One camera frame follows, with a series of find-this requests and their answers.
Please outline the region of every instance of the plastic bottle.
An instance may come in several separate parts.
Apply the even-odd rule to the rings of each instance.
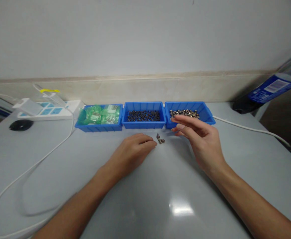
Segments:
[[[291,89],[291,61],[259,87],[236,100],[232,109],[240,114],[252,112]]]

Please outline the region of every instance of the finger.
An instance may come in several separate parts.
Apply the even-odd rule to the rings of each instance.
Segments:
[[[196,118],[192,118],[192,117],[188,117],[188,116],[182,116],[182,115],[176,115],[173,119],[173,122],[175,123],[181,123],[185,126],[191,127],[194,130],[196,129],[200,129],[203,130],[206,133],[211,133],[212,132],[212,126],[210,126],[209,124],[196,119]]]
[[[143,144],[140,145],[140,147],[142,147],[142,150],[145,152],[150,152],[151,150],[153,150],[156,146],[157,146],[157,142],[155,141],[148,141],[145,142]]]
[[[182,133],[181,131],[179,131],[179,132],[177,132],[176,134],[175,134],[175,136],[184,136],[184,137],[186,137],[187,139],[189,138],[188,136],[186,136],[184,133]]]
[[[202,138],[190,127],[182,124],[177,124],[176,127],[192,142],[200,142]]]
[[[130,138],[138,138],[140,135],[143,135],[143,133],[131,135]]]
[[[146,134],[140,134],[139,136],[135,137],[133,139],[134,142],[137,142],[138,144],[140,143],[144,143],[144,142],[147,142],[147,141],[153,141],[153,138],[150,137],[149,135],[146,135]]]

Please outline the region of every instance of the yellow tag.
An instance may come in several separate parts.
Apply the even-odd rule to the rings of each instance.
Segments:
[[[43,93],[43,92],[45,92],[45,91],[47,91],[47,92],[57,92],[57,93],[60,93],[59,90],[51,90],[51,89],[41,89],[39,92],[40,92],[40,93]]]

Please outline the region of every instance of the white wall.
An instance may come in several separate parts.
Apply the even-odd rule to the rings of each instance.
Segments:
[[[0,0],[0,78],[275,69],[291,0]]]

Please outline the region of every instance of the white power strip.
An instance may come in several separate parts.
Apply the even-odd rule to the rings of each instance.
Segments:
[[[84,107],[84,103],[80,100],[65,101],[66,108],[68,108],[73,114],[75,119],[78,118],[79,109]],[[72,114],[63,107],[56,107],[50,102],[38,102],[43,109],[36,116],[29,116],[23,112],[19,112],[17,118],[24,120],[71,120]]]

